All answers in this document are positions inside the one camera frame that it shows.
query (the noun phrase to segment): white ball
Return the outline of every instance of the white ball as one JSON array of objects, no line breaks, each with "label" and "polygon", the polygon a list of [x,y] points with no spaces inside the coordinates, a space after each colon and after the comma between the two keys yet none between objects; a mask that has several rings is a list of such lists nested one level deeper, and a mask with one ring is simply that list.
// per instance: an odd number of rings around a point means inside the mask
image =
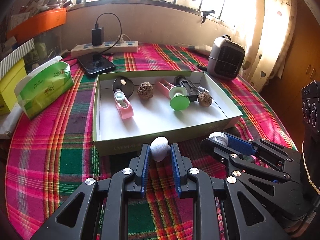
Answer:
[{"label": "white ball", "polygon": [[228,137],[222,132],[214,132],[209,135],[209,138],[223,144],[224,146],[228,146]]},{"label": "white ball", "polygon": [[170,146],[166,137],[158,137],[150,145],[151,157],[156,161],[162,161],[170,151]]}]

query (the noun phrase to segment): black round disc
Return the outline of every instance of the black round disc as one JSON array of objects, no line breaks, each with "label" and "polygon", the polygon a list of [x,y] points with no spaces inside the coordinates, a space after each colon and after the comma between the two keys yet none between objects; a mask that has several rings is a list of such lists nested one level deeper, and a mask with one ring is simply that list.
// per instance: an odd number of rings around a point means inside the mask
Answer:
[{"label": "black round disc", "polygon": [[134,90],[133,82],[126,77],[118,77],[112,85],[113,92],[122,91],[125,97],[128,99]]}]

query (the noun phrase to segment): power strip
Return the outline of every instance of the power strip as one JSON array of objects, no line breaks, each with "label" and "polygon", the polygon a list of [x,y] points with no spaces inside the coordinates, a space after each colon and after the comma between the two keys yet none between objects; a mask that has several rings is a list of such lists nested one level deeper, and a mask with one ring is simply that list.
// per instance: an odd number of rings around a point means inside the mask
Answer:
[{"label": "power strip", "polygon": [[[111,47],[115,44],[114,41],[104,42],[100,46],[92,46],[92,44],[83,44],[75,46],[71,50],[71,57],[79,57],[84,54],[91,52],[101,53],[105,51],[108,47]],[[125,41],[124,43],[118,43],[113,48],[106,51],[106,53],[119,53],[119,52],[138,52],[139,44],[137,41]]]}]

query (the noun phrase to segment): charger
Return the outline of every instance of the charger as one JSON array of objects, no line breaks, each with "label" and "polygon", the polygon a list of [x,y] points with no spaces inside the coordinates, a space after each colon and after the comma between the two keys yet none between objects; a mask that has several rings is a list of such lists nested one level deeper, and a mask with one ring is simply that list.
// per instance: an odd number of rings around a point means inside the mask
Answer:
[{"label": "charger", "polygon": [[100,46],[103,43],[103,27],[99,28],[99,24],[94,25],[94,29],[92,29],[92,46]]}]

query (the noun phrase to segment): green disc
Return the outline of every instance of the green disc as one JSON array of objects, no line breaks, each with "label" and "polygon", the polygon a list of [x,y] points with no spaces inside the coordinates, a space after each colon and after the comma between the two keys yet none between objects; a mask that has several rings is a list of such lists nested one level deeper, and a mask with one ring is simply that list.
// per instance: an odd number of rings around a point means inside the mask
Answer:
[{"label": "green disc", "polygon": [[187,98],[186,96],[183,96],[183,95],[175,96],[170,101],[171,108],[176,111],[181,111],[181,110],[187,109],[189,104],[190,104],[189,98]]}]

